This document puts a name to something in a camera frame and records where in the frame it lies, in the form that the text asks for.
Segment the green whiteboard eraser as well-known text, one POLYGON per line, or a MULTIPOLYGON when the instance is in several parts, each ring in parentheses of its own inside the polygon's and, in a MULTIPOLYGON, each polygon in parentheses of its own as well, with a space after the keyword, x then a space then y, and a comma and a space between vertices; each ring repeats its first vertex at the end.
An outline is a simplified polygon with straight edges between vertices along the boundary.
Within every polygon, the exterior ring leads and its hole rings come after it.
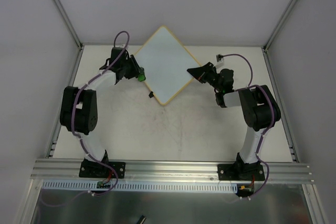
POLYGON ((146 80, 146 77, 145 77, 145 74, 139 74, 138 77, 137 77, 138 81, 142 82, 142 81, 145 81, 146 80))

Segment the yellow framed whiteboard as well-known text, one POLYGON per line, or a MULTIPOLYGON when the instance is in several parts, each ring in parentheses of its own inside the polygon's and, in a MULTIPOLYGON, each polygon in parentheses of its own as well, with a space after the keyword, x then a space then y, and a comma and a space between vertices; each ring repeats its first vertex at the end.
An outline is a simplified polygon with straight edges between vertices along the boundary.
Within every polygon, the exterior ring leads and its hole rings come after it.
POLYGON ((160 105, 167 105, 193 80, 187 69, 201 66, 166 26, 159 27, 134 56, 160 105))

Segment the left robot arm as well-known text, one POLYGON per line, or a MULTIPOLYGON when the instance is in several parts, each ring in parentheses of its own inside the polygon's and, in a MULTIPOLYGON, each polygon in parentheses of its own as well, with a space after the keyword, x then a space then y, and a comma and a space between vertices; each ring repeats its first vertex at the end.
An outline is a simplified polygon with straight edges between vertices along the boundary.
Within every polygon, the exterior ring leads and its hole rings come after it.
POLYGON ((136 78, 142 82, 145 80, 144 68, 125 48, 113 47, 111 56, 100 67, 98 74, 81 88, 67 86, 64 89, 60 124, 79 140, 84 151, 79 177, 124 178, 125 163, 111 162, 94 132, 98 124, 98 97, 123 78, 136 78))

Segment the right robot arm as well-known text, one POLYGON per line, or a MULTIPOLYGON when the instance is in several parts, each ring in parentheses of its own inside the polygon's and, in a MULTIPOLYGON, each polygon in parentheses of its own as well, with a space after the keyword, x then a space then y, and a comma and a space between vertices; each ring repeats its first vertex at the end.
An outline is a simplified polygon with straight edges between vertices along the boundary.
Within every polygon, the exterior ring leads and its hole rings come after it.
POLYGON ((279 106, 269 88, 254 85, 234 90, 234 72, 222 69, 218 73, 210 62, 198 68, 189 68, 187 72, 200 83, 208 83, 215 89, 216 103, 221 108, 240 107, 247 125, 245 140, 235 162, 217 165, 218 179, 265 181, 267 173, 259 152, 264 135, 281 119, 279 106))

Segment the small black object bottom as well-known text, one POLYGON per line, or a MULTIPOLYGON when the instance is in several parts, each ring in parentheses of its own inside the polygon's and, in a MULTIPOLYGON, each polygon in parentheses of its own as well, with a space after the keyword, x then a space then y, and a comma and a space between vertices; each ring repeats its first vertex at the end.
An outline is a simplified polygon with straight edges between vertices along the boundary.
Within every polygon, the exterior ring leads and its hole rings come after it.
POLYGON ((146 217, 144 215, 142 215, 139 220, 137 221, 136 224, 144 224, 144 222, 146 221, 146 217))

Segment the right aluminium frame post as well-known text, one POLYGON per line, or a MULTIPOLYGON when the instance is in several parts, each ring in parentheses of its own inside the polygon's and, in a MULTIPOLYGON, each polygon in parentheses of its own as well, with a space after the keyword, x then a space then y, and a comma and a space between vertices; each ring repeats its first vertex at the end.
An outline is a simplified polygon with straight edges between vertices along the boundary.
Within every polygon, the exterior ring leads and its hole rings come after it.
POLYGON ((264 57, 264 61, 265 61, 266 67, 267 67, 269 77, 270 77, 270 82, 271 82, 271 85, 272 85, 272 88, 273 88, 273 91, 274 91, 274 94, 275 94, 276 101, 278 102, 278 105, 279 105, 279 108, 280 108, 280 111, 281 111, 283 129, 285 131, 287 143, 288 143, 288 146, 289 146, 289 149, 290 149, 291 158, 292 158, 292 161, 295 162, 295 163, 300 162, 300 154, 297 151, 297 145, 296 145, 296 142, 295 142, 295 138, 293 136, 290 124, 288 122, 287 115, 286 115, 286 109, 284 108, 284 105, 283 105, 283 102, 282 102, 282 99, 281 99, 281 95, 279 93, 279 88, 278 88, 278 83, 277 83, 277 80, 276 80, 276 75, 274 73, 274 68, 272 67, 270 49, 271 49, 271 46, 276 41, 276 39, 278 38, 278 36, 280 35, 281 31, 284 29, 289 17, 291 16, 293 11, 295 10, 299 1, 300 0, 290 0, 289 1, 285 10, 281 14, 275 28, 273 29, 270 37, 268 38, 265 45, 262 47, 263 57, 264 57))

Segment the aluminium frame post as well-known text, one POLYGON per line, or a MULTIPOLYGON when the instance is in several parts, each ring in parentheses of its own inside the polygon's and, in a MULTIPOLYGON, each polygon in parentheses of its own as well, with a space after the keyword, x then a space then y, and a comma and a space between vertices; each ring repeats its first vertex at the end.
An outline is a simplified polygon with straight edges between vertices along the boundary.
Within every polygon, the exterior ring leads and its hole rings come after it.
POLYGON ((262 47, 263 57, 264 57, 264 61, 265 61, 266 67, 267 67, 269 77, 270 77, 270 82, 271 82, 271 85, 272 85, 272 88, 273 88, 273 91, 274 91, 274 94, 275 94, 276 101, 278 102, 278 105, 279 105, 279 108, 280 108, 280 111, 281 111, 283 129, 285 131, 287 143, 288 143, 288 146, 289 146, 289 149, 290 149, 291 158, 292 158, 292 161, 295 162, 295 163, 300 162, 300 154, 297 151, 297 145, 296 145, 296 142, 295 142, 295 138, 293 136, 290 124, 288 122, 287 115, 286 115, 286 109, 284 108, 284 105, 283 105, 283 102, 282 102, 282 99, 281 99, 281 95, 279 93, 279 88, 278 88, 278 83, 277 83, 277 80, 276 80, 276 75, 274 73, 274 68, 272 67, 270 49, 271 49, 271 46, 276 41, 276 39, 278 38, 278 36, 280 35, 281 31, 284 29, 289 17, 291 16, 293 11, 295 10, 299 1, 300 0, 290 0, 289 1, 285 10, 281 14, 275 28, 273 29, 270 37, 268 38, 265 45, 262 47))
MULTIPOLYGON (((75 76, 77 74, 77 70, 79 67, 79 61, 81 59, 82 56, 82 51, 83 51, 83 44, 80 41, 77 33, 75 32, 75 29, 69 19, 69 16, 65 10, 65 8, 63 7, 63 4, 61 3, 60 0, 52 0, 54 6, 56 7, 56 10, 59 14, 59 16, 61 17, 64 25, 66 26, 66 29, 68 30, 68 33, 70 33, 70 37, 72 39, 72 41, 74 42, 75 46, 76 46, 76 54, 73 57, 72 63, 70 65, 70 70, 68 71, 68 75, 66 78, 66 85, 71 85, 74 83, 75 80, 75 76)), ((46 158, 52 158, 54 155, 54 150, 57 144, 57 139, 58 139, 58 135, 61 129, 61 125, 59 123, 59 112, 60 112, 60 108, 58 109, 58 114, 57 114, 57 118, 56 121, 54 123, 54 127, 52 130, 52 134, 51 134, 51 139, 50 139, 50 144, 48 146, 47 149, 47 154, 46 154, 46 158)))

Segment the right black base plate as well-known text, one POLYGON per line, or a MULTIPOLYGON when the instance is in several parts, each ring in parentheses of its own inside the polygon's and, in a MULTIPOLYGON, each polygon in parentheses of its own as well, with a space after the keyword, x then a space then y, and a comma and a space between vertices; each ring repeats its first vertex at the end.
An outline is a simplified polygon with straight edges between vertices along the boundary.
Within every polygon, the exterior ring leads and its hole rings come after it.
POLYGON ((217 165, 219 180, 248 181, 255 180, 261 182, 265 180, 263 166, 260 163, 244 164, 218 164, 217 165))

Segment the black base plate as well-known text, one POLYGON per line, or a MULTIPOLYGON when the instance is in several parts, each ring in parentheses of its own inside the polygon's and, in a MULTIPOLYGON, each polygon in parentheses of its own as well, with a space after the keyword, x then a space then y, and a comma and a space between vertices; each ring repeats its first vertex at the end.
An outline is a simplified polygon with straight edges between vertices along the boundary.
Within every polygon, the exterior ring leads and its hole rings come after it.
POLYGON ((217 165, 219 180, 248 181, 255 180, 261 182, 265 180, 263 166, 260 163, 244 164, 218 164, 217 165))
MULTIPOLYGON (((124 179, 126 167, 125 162, 109 162, 108 165, 115 170, 119 179, 124 179)), ((111 169, 101 164, 88 161, 86 159, 81 162, 79 170, 79 177, 81 178, 107 178, 110 174, 112 178, 116 178, 116 175, 111 171, 111 169)))

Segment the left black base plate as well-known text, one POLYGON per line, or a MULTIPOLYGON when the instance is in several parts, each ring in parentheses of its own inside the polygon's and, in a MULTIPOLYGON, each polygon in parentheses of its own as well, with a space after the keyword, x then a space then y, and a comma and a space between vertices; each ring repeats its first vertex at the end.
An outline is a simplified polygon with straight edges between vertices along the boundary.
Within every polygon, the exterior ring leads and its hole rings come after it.
MULTIPOLYGON (((109 162, 108 165, 115 170, 119 179, 124 179, 126 167, 125 162, 109 162)), ((107 178, 110 174, 112 178, 116 178, 116 175, 111 171, 111 169, 101 164, 88 161, 86 159, 81 162, 79 170, 79 177, 81 178, 107 178)))

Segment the left aluminium frame post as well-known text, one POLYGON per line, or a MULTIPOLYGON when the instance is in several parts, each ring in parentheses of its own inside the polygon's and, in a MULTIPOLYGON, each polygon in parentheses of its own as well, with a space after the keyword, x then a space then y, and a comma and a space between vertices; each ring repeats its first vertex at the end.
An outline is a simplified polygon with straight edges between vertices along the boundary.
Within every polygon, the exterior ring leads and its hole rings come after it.
MULTIPOLYGON (((59 14, 59 16, 61 17, 64 25, 66 26, 66 29, 68 30, 68 33, 70 33, 70 37, 72 39, 72 41, 74 42, 75 46, 76 46, 76 54, 73 57, 72 63, 70 65, 70 70, 68 71, 68 75, 66 78, 66 85, 71 85, 74 83, 75 80, 75 76, 77 74, 77 70, 79 67, 79 61, 81 59, 82 56, 82 51, 83 51, 83 44, 80 41, 77 33, 75 32, 75 29, 69 19, 69 16, 65 10, 65 8, 63 7, 63 4, 61 3, 60 0, 52 0, 54 6, 56 7, 56 10, 59 14)), ((54 127, 52 130, 52 134, 51 134, 51 139, 50 139, 50 144, 48 146, 47 149, 47 154, 46 154, 46 158, 52 158, 54 155, 54 150, 57 144, 57 139, 58 139, 58 135, 61 129, 61 125, 59 123, 59 112, 60 112, 60 108, 58 109, 58 114, 57 114, 57 118, 56 121, 54 123, 54 127)))

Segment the aluminium mounting rail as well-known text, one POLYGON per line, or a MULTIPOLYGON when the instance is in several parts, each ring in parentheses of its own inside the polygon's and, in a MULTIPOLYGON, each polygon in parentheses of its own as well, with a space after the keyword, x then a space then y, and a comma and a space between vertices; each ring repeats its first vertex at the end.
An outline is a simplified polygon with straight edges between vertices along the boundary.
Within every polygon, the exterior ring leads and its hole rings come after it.
MULTIPOLYGON (((79 179, 82 160, 39 158, 31 179, 79 179)), ((269 163, 271 184, 314 184, 313 172, 304 163, 269 163)), ((125 161, 124 179, 142 182, 218 182, 218 162, 125 161)))

